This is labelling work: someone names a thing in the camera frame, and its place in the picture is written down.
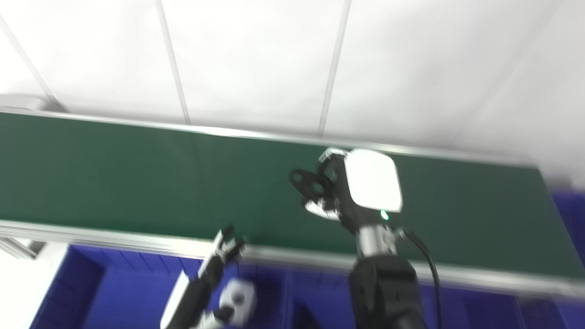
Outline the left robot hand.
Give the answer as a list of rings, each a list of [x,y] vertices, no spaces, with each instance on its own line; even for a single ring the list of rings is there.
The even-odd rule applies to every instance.
[[[207,310],[226,267],[240,256],[246,245],[244,238],[227,241],[233,233],[231,224],[218,231],[211,252],[203,259],[196,276],[191,278],[185,271],[180,272],[165,305],[161,329],[223,329],[233,320],[234,306]]]

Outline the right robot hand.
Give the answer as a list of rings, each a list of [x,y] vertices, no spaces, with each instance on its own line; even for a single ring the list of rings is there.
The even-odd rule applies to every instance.
[[[305,210],[338,221],[350,234],[389,225],[403,210],[403,194],[393,159],[369,149],[327,148],[316,171],[293,170],[290,182]]]

